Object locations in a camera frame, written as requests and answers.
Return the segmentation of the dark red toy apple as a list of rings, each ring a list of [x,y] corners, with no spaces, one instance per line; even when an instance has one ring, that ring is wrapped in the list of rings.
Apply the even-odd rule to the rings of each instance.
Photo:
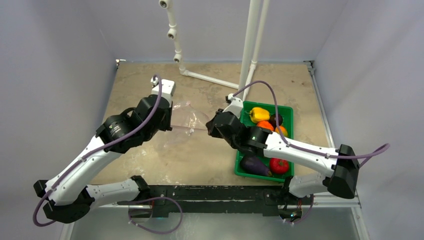
[[[280,114],[272,114],[269,117],[268,122],[276,128],[277,126],[282,126],[284,123],[284,118]]]

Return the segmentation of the clear zip top bag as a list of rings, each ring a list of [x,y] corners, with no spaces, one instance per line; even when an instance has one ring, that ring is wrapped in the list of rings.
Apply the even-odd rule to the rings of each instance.
[[[190,101],[174,103],[171,117],[172,130],[164,133],[164,147],[183,144],[195,134],[205,132],[206,123],[209,120],[210,118],[204,112],[194,108]]]

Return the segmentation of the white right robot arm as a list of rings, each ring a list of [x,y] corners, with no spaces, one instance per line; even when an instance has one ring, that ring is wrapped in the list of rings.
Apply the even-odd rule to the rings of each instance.
[[[352,147],[341,144],[328,148],[288,139],[277,132],[243,124],[232,112],[218,111],[206,123],[208,135],[224,139],[245,156],[277,158],[316,171],[317,175],[287,178],[280,196],[288,204],[306,195],[329,192],[336,197],[353,199],[360,164]]]

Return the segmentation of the purple toy eggplant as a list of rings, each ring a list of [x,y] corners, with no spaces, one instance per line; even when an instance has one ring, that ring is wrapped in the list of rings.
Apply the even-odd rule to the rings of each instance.
[[[263,177],[271,177],[272,172],[258,157],[245,155],[239,162],[239,166],[246,173]]]

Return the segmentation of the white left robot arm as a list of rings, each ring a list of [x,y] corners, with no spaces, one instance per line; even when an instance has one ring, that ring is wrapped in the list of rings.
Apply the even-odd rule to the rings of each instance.
[[[150,201],[150,187],[139,175],[110,184],[90,182],[131,148],[148,142],[158,131],[172,130],[172,98],[170,93],[152,93],[142,98],[137,107],[108,117],[86,148],[61,173],[33,185],[40,198],[33,223],[38,227],[69,224],[104,205],[117,202],[142,205]]]

